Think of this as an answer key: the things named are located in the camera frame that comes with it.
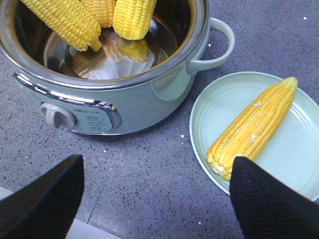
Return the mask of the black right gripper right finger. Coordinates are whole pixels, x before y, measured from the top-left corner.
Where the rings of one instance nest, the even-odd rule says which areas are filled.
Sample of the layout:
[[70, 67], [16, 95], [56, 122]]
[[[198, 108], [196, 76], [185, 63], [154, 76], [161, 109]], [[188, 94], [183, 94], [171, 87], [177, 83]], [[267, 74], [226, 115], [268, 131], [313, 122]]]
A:
[[319, 206], [246, 157], [236, 157], [230, 197], [246, 239], [317, 239]]

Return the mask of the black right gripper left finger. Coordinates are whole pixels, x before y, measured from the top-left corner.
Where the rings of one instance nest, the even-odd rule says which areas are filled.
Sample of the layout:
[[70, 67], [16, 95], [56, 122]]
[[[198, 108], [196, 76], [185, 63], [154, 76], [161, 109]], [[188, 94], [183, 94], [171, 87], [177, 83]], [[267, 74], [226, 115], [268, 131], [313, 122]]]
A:
[[84, 163], [71, 155], [0, 201], [2, 239], [64, 239], [84, 192]]

